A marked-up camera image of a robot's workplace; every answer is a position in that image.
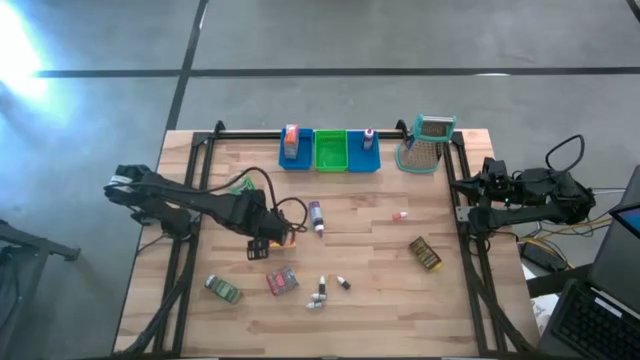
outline gray floor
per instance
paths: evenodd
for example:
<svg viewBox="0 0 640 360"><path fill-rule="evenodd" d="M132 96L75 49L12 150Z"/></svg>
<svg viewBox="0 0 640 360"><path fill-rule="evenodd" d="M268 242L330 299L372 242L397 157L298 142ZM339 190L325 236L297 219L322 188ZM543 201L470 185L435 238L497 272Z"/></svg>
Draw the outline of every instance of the gray floor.
<svg viewBox="0 0 640 360"><path fill-rule="evenodd" d="M51 70L179 69L197 7L197 0L11 3L41 68ZM640 66L640 24L623 0L212 0L194 63L461 66ZM43 82L37 99L0 88L0 218L80 246L82 257L51 258L13 355L105 355L140 229L101 187L117 164L155 166L177 78ZM582 133L587 150L575 177L624 187L640 163L639 93L640 76L191 79L178 128L210 129L216 120L228 128L389 127L421 112L451 114L462 128L489 128L510 170L543 165L550 147ZM619 198L598 197L593 214ZM584 264L602 235L557 242Z"/></svg>

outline wooden tabletop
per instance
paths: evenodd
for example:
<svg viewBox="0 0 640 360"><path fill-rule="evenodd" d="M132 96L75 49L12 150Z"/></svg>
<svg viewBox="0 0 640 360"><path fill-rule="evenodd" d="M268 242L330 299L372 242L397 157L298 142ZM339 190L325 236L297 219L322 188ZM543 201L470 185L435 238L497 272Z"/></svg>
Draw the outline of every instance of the wooden tabletop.
<svg viewBox="0 0 640 360"><path fill-rule="evenodd" d="M462 131L474 174L485 156L493 156L489 133L485 129ZM161 175L184 181L191 137L191 131L167 133L158 166ZM268 259L250 262L245 253L249 239L205 217L182 355L475 355L444 160L434 174L402 172L395 164L397 144L397 140L380 142L382 166L375 173L291 173L278 166L277 141L216 141L210 186L226 182L249 166L260 166L271 176L277 199L298 196L305 203L319 200L326 230L323 238L312 231L298 234L295 249L272 250ZM259 173L250 176L264 188L266 182ZM300 221L299 205L286 204L283 209L289 220ZM399 211L407 211L409 216L393 222L391 214ZM159 234L159 227L146 228L140 246ZM418 236L443 259L440 270L426 272L408 251L408 244ZM156 312L170 247L169 240L162 240L138 256L116 350L130 345ZM494 237L489 258L500 305L536 344L538 332L514 239L510 235ZM275 297L265 274L284 265L292 266L300 286ZM245 296L239 304L228 304L203 287L211 273L242 290ZM327 277L326 307L306 309L321 275ZM338 285L337 275L351 283L349 291ZM483 309L491 348L488 311ZM167 331L169 344L175 312Z"/></svg>

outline blue bin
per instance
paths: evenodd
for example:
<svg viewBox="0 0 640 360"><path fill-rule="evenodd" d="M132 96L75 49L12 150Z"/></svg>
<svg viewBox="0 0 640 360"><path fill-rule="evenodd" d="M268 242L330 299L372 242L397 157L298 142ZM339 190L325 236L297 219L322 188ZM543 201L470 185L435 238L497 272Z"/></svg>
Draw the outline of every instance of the blue bin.
<svg viewBox="0 0 640 360"><path fill-rule="evenodd" d="M362 150L364 131L347 131L347 151L349 152L349 172L375 172L380 169L380 144L378 132L373 135L373 145L369 151Z"/></svg>
<svg viewBox="0 0 640 360"><path fill-rule="evenodd" d="M295 160L284 157L284 134L280 133L280 166L285 170L309 170L313 159L313 129L300 129L298 136L298 157Z"/></svg>

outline plastic bin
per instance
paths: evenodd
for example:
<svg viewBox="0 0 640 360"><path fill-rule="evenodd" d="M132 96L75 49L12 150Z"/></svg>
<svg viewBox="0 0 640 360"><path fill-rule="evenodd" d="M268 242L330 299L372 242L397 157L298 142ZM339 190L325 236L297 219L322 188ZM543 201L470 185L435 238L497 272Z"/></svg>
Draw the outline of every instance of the plastic bin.
<svg viewBox="0 0 640 360"><path fill-rule="evenodd" d="M378 132L373 134L373 145L368 151L362 150L364 131L348 131L349 172L374 172L380 169L380 144Z"/></svg>
<svg viewBox="0 0 640 360"><path fill-rule="evenodd" d="M313 161L313 129L300 129L298 136L298 157L295 160L284 157L284 134L280 133L280 166L285 170L309 170Z"/></svg>
<svg viewBox="0 0 640 360"><path fill-rule="evenodd" d="M316 169L323 172L347 170L349 157L346 130L316 130Z"/></svg>

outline laptop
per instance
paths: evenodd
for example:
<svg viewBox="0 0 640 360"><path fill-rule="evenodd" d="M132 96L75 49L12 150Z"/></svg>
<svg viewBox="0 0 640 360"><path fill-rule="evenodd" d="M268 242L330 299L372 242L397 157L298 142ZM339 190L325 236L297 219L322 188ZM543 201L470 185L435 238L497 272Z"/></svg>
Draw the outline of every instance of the laptop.
<svg viewBox="0 0 640 360"><path fill-rule="evenodd" d="M584 359L640 359L640 166L627 185L587 281L570 280L539 349Z"/></svg>

